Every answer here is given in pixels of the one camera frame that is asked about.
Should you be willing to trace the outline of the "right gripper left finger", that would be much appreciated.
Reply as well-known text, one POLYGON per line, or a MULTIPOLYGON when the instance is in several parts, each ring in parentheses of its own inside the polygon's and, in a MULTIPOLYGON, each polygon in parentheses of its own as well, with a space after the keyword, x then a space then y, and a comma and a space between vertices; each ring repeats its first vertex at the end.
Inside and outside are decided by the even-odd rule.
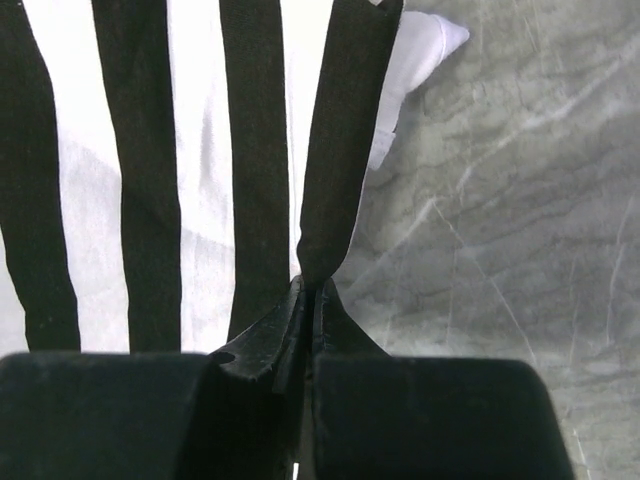
POLYGON ((5 479, 288 479, 306 294, 204 354, 13 354, 1 362, 5 479))

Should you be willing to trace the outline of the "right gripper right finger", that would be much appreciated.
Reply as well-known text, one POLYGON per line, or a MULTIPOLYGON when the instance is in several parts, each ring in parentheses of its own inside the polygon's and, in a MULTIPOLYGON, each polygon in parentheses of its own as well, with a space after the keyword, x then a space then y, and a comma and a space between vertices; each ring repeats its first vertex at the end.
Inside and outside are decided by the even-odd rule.
POLYGON ((548 390, 517 360, 387 354, 314 294, 303 479, 570 479, 548 390))

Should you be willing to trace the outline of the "black white striped top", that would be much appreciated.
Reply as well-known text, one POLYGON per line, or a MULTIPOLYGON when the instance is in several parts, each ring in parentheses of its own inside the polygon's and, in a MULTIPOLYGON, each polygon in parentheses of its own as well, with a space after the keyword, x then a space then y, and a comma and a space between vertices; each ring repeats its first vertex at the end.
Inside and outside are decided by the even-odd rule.
POLYGON ((468 37, 400 1, 3 2, 2 353, 209 353, 321 287, 468 37))

